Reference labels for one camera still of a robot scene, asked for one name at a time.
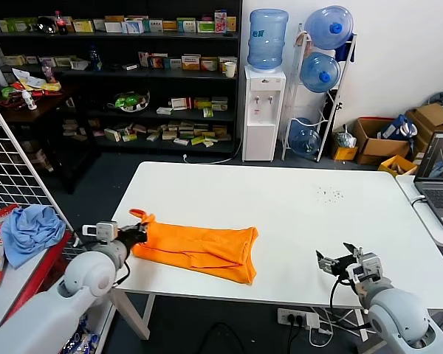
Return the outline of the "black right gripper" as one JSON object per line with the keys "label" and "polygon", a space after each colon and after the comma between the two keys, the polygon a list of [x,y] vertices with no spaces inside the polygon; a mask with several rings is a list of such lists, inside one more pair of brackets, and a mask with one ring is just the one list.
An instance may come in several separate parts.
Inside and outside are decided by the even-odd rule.
{"label": "black right gripper", "polygon": [[343,245],[351,254],[336,259],[324,257],[319,251],[316,251],[319,268],[329,271],[334,276],[347,276],[347,268],[357,263],[357,258],[362,254],[362,251],[351,243],[343,243]]}

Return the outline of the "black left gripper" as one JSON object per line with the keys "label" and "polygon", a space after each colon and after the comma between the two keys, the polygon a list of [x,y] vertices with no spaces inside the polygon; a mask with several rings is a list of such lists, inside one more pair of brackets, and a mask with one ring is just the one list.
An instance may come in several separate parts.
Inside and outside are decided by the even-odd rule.
{"label": "black left gripper", "polygon": [[124,226],[118,230],[117,240],[126,247],[134,247],[138,243],[146,243],[148,240],[147,226],[141,223]]}

